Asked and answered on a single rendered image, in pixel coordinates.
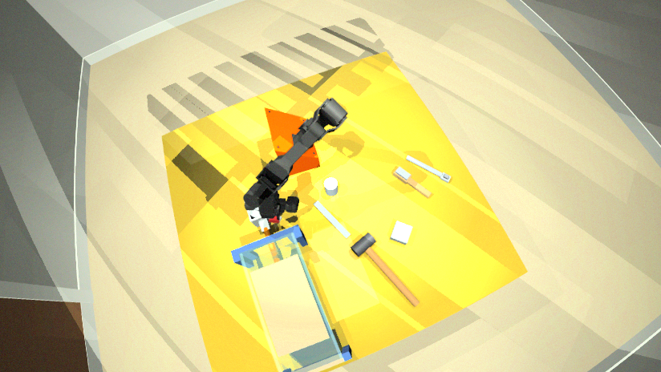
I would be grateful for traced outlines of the white cylinder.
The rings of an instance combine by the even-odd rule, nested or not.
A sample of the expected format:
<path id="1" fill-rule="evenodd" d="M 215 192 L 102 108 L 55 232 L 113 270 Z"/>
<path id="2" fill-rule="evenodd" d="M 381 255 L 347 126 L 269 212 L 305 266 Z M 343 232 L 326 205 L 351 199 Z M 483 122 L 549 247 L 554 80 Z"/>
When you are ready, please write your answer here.
<path id="1" fill-rule="evenodd" d="M 327 178 L 324 181 L 324 187 L 328 196 L 335 196 L 338 193 L 338 182 L 335 178 Z"/>

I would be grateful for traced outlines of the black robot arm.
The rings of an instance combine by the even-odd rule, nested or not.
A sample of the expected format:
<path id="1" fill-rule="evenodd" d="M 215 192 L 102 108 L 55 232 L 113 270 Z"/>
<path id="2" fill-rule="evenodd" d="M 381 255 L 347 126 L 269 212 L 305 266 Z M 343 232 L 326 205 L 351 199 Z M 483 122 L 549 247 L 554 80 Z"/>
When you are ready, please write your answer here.
<path id="1" fill-rule="evenodd" d="M 321 108 L 321 109 L 320 109 Z M 320 109 L 320 110 L 319 110 Z M 266 200 L 269 193 L 279 191 L 288 181 L 293 164 L 325 134 L 339 129 L 346 121 L 348 112 L 333 98 L 326 99 L 292 134 L 293 145 L 284 155 L 271 160 L 257 175 L 257 182 L 242 197 L 246 205 L 258 208 L 261 218 L 275 218 L 281 214 L 277 199 Z M 335 128 L 324 129 L 327 125 Z M 336 127 L 337 126 L 337 127 Z M 278 184 L 278 185 L 277 185 Z"/>

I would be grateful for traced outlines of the grey metal handle with square end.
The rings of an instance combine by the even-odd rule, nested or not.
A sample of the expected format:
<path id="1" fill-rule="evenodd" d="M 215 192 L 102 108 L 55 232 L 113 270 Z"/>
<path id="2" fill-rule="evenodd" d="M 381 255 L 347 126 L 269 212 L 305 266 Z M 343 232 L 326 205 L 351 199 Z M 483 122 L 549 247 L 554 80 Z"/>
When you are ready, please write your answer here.
<path id="1" fill-rule="evenodd" d="M 447 175 L 446 173 L 444 173 L 444 172 L 443 172 L 443 173 L 442 173 L 442 172 L 439 172 L 439 171 L 436 170 L 435 168 L 431 168 L 431 167 L 429 167 L 428 165 L 426 165 L 426 164 L 424 164 L 424 163 L 418 161 L 417 159 L 415 159 L 415 158 L 413 158 L 413 157 L 411 157 L 411 156 L 407 156 L 406 160 L 409 161 L 409 162 L 411 162 L 411 163 L 413 163 L 413 164 L 415 164 L 415 165 L 418 165 L 419 167 L 421 167 L 421 168 L 423 168 L 423 169 L 425 169 L 425 170 L 427 170 L 427 171 L 429 171 L 429 172 L 432 172 L 432 173 L 438 175 L 438 176 L 440 177 L 440 179 L 443 180 L 443 181 L 445 181 L 446 183 L 449 182 L 449 180 L 450 180 L 450 178 L 451 178 L 451 176 Z"/>

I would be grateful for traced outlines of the wooden-handled hammer with black head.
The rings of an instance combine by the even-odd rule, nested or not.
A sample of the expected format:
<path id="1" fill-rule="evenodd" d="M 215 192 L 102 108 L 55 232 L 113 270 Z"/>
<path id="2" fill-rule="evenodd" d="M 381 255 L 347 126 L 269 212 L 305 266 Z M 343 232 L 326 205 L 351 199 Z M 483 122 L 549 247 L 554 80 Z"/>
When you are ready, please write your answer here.
<path id="1" fill-rule="evenodd" d="M 368 232 L 355 244 L 353 244 L 351 249 L 357 257 L 360 257 L 365 252 L 377 264 L 377 266 L 379 266 L 382 272 L 387 275 L 389 280 L 409 300 L 409 302 L 413 304 L 414 307 L 416 307 L 420 303 L 419 300 L 413 296 L 413 293 L 408 290 L 408 287 L 401 282 L 401 280 L 389 269 L 386 264 L 383 263 L 382 259 L 377 255 L 377 253 L 371 249 L 371 246 L 375 242 L 375 238 Z"/>

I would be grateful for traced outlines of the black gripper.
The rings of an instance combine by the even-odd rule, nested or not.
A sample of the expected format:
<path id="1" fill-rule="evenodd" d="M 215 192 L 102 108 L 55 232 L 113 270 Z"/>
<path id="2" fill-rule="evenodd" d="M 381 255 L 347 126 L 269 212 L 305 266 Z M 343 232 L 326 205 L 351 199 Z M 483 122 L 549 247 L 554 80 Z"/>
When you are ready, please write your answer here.
<path id="1" fill-rule="evenodd" d="M 281 206 L 281 214 L 285 211 L 288 213 L 296 213 L 298 211 L 299 198 L 297 196 L 288 196 L 286 198 L 279 198 L 278 190 L 273 194 L 272 192 L 268 194 L 265 198 L 266 200 L 277 199 L 278 205 Z M 245 210 L 254 210 L 250 206 L 244 204 Z M 280 215 L 278 215 L 278 220 L 280 220 Z"/>

